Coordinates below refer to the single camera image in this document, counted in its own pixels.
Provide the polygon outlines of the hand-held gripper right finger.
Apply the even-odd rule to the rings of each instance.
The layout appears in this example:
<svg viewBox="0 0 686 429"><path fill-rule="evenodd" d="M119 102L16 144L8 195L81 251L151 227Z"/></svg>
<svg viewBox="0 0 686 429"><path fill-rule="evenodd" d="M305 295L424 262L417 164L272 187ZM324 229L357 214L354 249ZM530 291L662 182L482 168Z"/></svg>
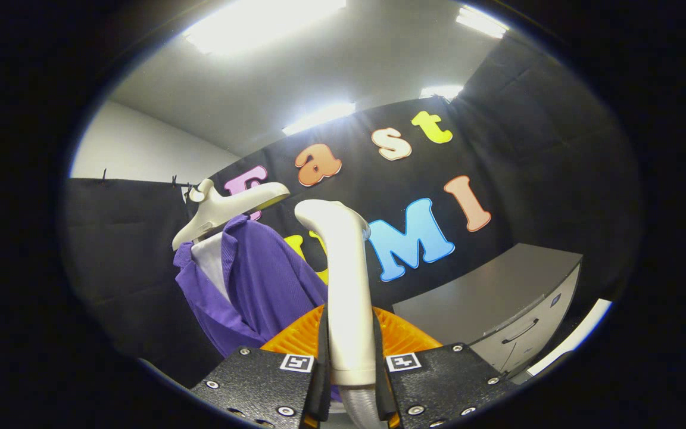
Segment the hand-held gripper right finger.
<svg viewBox="0 0 686 429"><path fill-rule="evenodd" d="M469 345L442 345L387 310L373 312L383 353L376 398L387 428L449 427L518 391Z"/></svg>

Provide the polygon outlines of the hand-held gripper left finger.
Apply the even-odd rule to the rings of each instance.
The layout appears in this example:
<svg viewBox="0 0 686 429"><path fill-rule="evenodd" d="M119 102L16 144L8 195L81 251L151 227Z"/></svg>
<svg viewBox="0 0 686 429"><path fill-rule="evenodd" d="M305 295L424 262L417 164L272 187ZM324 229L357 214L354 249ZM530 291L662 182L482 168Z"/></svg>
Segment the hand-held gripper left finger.
<svg viewBox="0 0 686 429"><path fill-rule="evenodd" d="M331 408L327 311L311 310L262 348L240 347L191 393L268 428L321 428Z"/></svg>

